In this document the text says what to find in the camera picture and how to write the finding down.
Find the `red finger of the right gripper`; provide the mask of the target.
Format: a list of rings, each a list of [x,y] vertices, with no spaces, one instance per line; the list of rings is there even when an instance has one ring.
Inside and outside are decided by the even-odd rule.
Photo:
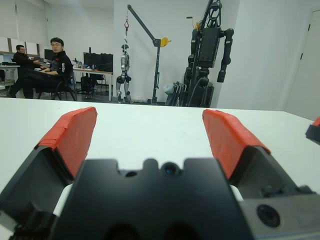
[[[307,129],[305,137],[316,144],[320,144],[320,117],[318,117]]]

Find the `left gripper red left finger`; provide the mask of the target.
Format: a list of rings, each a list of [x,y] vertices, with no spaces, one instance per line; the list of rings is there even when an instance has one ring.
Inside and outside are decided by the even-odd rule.
[[[86,159],[97,121],[95,107],[62,115],[42,137],[0,194],[0,212],[17,225],[33,214],[52,214],[64,188]]]

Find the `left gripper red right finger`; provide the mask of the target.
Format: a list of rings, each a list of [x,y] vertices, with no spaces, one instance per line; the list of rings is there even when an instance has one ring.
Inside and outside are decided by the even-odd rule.
[[[297,186],[271,151],[234,115],[205,109],[202,119],[212,155],[244,199],[314,193],[307,185]]]

